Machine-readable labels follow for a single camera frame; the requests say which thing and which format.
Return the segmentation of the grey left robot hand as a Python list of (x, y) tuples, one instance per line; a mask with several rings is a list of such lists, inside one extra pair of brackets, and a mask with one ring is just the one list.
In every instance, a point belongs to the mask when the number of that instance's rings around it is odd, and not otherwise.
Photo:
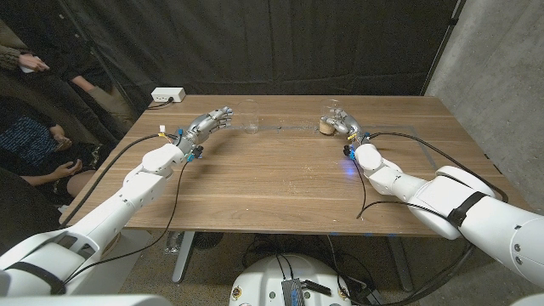
[(205, 142), (211, 133), (230, 126), (234, 112), (224, 106), (198, 116), (181, 134), (175, 145), (188, 155), (197, 145)]

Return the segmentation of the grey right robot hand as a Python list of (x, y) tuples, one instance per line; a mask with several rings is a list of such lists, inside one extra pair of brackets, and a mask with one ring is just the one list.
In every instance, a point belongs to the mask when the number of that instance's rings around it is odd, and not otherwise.
[(345, 110), (338, 107), (328, 109), (325, 115), (321, 116), (319, 130), (326, 135), (332, 135), (335, 132), (346, 134), (348, 140), (360, 144), (365, 137), (361, 125)]

